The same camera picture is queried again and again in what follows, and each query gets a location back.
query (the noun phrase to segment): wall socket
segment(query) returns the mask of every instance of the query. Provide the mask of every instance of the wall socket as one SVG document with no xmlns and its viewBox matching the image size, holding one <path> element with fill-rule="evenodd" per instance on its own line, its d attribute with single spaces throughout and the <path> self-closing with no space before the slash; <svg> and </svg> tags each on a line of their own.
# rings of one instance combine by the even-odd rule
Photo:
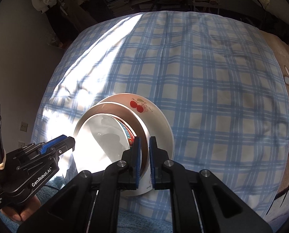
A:
<svg viewBox="0 0 289 233">
<path fill-rule="evenodd" d="M 25 143 L 24 142 L 20 142 L 18 141 L 18 148 L 22 148 L 25 146 Z"/>
<path fill-rule="evenodd" d="M 21 122 L 20 130 L 27 132 L 27 129 L 28 129 L 28 124 Z"/>
</svg>

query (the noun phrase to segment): bed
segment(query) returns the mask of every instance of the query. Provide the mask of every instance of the bed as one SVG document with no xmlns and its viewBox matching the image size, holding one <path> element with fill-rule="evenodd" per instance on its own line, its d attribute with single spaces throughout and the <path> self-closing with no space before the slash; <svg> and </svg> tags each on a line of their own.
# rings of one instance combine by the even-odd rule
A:
<svg viewBox="0 0 289 233">
<path fill-rule="evenodd" d="M 31 142 L 72 136 L 85 111 L 123 92 L 162 110 L 175 161 L 210 169 L 275 231 L 282 225 L 289 215 L 289 46 L 204 13 L 160 11 L 99 23 L 80 33 L 55 69 Z M 72 178 L 71 152 L 59 167 Z M 171 222 L 167 190 L 122 198 L 120 206 Z"/>
</svg>

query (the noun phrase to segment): screw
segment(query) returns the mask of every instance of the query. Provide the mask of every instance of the screw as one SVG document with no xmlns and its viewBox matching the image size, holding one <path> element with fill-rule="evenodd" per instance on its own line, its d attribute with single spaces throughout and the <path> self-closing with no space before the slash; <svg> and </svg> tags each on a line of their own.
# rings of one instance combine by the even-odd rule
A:
<svg viewBox="0 0 289 233">
<path fill-rule="evenodd" d="M 166 165 L 166 166 L 173 166 L 174 165 L 174 162 L 172 161 L 172 160 L 165 160 L 164 161 L 164 165 Z"/>
<path fill-rule="evenodd" d="M 117 165 L 118 165 L 119 167 L 124 167 L 124 166 L 126 166 L 126 161 L 120 160 L 120 161 L 117 162 Z"/>
<path fill-rule="evenodd" d="M 201 171 L 201 174 L 202 174 L 204 177 L 208 177 L 208 176 L 210 176 L 210 171 L 207 170 L 207 169 L 205 169 L 205 170 L 202 170 L 202 171 Z"/>
</svg>

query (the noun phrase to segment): cherry design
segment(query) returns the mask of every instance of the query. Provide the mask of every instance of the cherry design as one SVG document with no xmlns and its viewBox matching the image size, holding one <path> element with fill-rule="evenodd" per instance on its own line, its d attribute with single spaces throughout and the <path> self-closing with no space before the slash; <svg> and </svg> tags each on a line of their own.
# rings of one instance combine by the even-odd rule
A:
<svg viewBox="0 0 289 233">
<path fill-rule="evenodd" d="M 137 108 L 137 111 L 139 113 L 142 113 L 144 111 L 144 108 L 141 105 L 138 105 L 137 102 L 135 102 L 135 101 L 130 101 L 129 104 L 132 108 Z"/>
</svg>

